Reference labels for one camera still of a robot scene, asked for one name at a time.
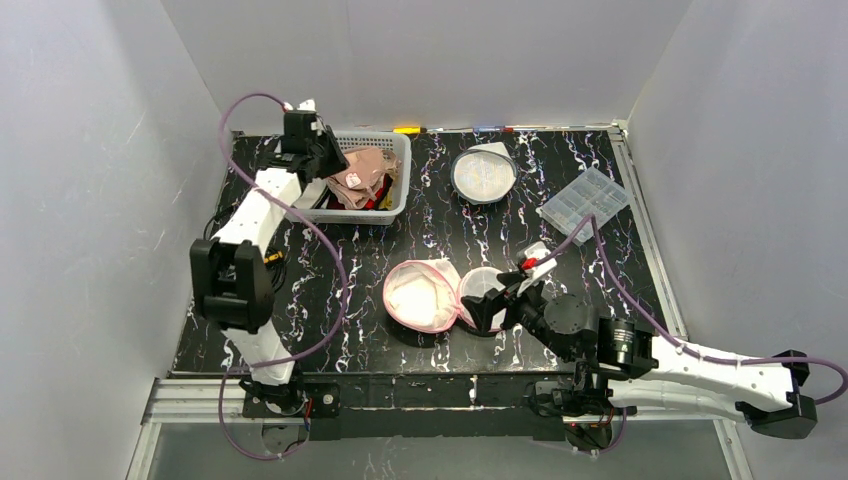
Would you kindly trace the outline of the beige pink bra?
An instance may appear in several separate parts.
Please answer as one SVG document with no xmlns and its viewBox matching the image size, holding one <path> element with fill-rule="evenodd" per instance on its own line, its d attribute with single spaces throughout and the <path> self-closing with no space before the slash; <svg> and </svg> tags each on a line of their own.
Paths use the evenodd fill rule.
<svg viewBox="0 0 848 480">
<path fill-rule="evenodd" d="M 399 175 L 396 154 L 378 147 L 356 147 L 345 154 L 349 168 L 326 179 L 329 190 L 346 210 L 371 209 L 386 181 Z"/>
</svg>

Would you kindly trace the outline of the bright red bra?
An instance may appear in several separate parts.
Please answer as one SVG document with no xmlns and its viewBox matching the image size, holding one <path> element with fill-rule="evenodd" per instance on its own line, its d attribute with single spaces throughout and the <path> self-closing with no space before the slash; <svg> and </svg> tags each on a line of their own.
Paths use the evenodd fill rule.
<svg viewBox="0 0 848 480">
<path fill-rule="evenodd" d="M 385 211 L 392 207 L 392 187 L 384 186 L 377 193 L 377 198 L 372 202 L 371 209 Z"/>
</svg>

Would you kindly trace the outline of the white pink-trim laundry bag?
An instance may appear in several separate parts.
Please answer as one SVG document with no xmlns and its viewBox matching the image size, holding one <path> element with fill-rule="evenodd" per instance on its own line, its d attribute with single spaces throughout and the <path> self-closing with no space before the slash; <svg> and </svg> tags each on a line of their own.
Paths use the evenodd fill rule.
<svg viewBox="0 0 848 480">
<path fill-rule="evenodd" d="M 502 330 L 505 312 L 497 312 L 489 329 L 481 330 L 461 299 L 501 289 L 499 273 L 489 266 L 461 273 L 448 259 L 407 260 L 385 277 L 383 303 L 396 322 L 421 333 L 443 333 L 462 321 L 474 334 L 494 335 Z"/>
</svg>

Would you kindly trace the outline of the black bra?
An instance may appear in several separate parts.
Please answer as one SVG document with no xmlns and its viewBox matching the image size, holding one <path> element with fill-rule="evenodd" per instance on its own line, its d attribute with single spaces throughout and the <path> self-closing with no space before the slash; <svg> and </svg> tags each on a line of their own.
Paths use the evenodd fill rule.
<svg viewBox="0 0 848 480">
<path fill-rule="evenodd" d="M 301 210 L 318 209 L 326 202 L 329 193 L 326 181 L 315 179 L 305 187 L 301 196 L 292 203 L 292 206 Z"/>
</svg>

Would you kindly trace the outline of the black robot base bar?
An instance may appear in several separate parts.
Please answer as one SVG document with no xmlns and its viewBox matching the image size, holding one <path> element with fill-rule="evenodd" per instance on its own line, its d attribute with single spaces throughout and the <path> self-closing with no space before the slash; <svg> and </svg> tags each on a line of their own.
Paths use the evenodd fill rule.
<svg viewBox="0 0 848 480">
<path fill-rule="evenodd" d="M 579 403 L 571 374 L 297 374 L 240 380 L 248 419 L 304 420 L 314 441 L 376 437 L 529 437 L 580 450 L 613 442 L 615 410 Z"/>
</svg>

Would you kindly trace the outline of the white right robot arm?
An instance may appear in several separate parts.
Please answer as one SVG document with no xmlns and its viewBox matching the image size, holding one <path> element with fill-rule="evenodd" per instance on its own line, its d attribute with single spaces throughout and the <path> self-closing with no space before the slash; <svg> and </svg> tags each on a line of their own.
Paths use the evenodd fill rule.
<svg viewBox="0 0 848 480">
<path fill-rule="evenodd" d="M 801 393 L 809 375 L 801 354 L 786 362 L 729 364 L 690 356 L 657 339 L 645 321 L 610 318 L 573 295 L 546 299 L 541 286 L 519 293 L 492 288 L 461 303 L 475 327 L 521 326 L 562 362 L 573 366 L 557 382 L 541 382 L 530 396 L 542 416 L 633 414 L 641 407 L 714 415 L 744 422 L 754 432 L 804 439 L 818 423 L 815 402 Z"/>
</svg>

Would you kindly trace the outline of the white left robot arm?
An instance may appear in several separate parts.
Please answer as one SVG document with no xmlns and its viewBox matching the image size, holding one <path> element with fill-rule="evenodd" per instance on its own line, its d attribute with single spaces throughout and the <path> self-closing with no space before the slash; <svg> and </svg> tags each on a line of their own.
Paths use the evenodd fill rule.
<svg viewBox="0 0 848 480">
<path fill-rule="evenodd" d="M 287 112 L 283 127 L 282 166 L 258 169 L 230 219 L 189 251 L 198 315 L 233 344 L 253 381 L 274 387 L 289 382 L 294 363 L 273 326 L 275 292 L 265 255 L 285 218 L 284 208 L 299 200 L 311 181 L 348 166 L 316 112 Z"/>
</svg>

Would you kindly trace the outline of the white plastic basket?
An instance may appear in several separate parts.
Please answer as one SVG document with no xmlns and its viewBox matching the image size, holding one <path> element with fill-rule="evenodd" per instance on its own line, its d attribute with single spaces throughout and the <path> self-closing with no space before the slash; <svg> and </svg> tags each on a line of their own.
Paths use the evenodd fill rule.
<svg viewBox="0 0 848 480">
<path fill-rule="evenodd" d="M 390 225 L 405 208 L 411 180 L 411 141 L 403 134 L 360 130 L 336 131 L 334 133 L 343 152 L 356 147 L 378 147 L 391 152 L 398 160 L 397 177 L 388 189 L 382 210 L 339 210 L 327 207 L 335 196 L 326 189 L 323 180 L 315 180 L 306 192 L 292 203 L 294 208 L 314 224 L 364 224 Z"/>
</svg>

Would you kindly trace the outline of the clear plastic parts box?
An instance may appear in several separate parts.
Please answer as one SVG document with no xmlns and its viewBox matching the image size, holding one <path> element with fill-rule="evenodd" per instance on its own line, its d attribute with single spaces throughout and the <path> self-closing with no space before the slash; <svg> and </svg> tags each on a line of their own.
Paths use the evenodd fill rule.
<svg viewBox="0 0 848 480">
<path fill-rule="evenodd" d="M 574 180 L 544 199 L 535 209 L 541 220 L 541 239 L 553 233 L 568 236 L 580 221 L 593 215 L 604 226 L 631 203 L 631 193 L 596 167 L 588 167 Z"/>
</svg>

